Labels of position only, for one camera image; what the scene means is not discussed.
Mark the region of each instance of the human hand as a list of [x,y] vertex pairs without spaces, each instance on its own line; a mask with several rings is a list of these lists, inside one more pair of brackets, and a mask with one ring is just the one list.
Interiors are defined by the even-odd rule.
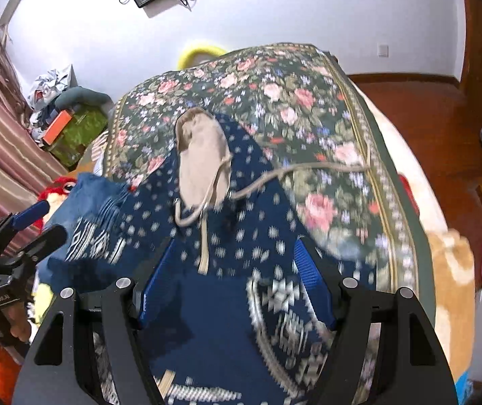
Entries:
[[27,321],[24,303],[11,304],[2,311],[10,323],[10,333],[22,342],[28,342],[29,337],[31,337],[31,324]]

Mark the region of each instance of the yellow ring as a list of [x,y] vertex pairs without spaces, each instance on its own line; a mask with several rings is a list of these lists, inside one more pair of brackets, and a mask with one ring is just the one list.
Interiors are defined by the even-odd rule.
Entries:
[[184,70],[192,67],[192,61],[196,55],[205,54],[213,56],[213,58],[218,58],[226,53],[227,51],[225,51],[223,48],[209,44],[198,44],[191,46],[181,53],[181,57],[179,58],[179,61],[177,61],[177,70]]

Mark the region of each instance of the wall outlet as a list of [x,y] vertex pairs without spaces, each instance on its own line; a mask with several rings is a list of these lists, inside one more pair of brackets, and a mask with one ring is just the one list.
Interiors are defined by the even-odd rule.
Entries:
[[388,58],[389,57],[389,46],[387,44],[378,44],[377,45],[377,55],[380,58]]

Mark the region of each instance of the orange box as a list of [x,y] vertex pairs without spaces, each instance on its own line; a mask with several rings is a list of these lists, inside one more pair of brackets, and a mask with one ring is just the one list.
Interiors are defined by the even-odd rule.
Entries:
[[60,111],[57,117],[54,118],[54,121],[51,123],[50,126],[48,126],[48,129],[46,129],[46,132],[42,136],[42,140],[44,141],[44,143],[52,144],[71,118],[72,116],[66,109]]

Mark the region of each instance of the plush toy eye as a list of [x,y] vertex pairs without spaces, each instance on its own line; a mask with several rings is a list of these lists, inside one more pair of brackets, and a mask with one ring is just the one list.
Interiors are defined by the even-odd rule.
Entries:
[[76,183],[74,181],[69,181],[63,186],[63,191],[68,194],[70,193],[70,190],[74,188],[75,185]]

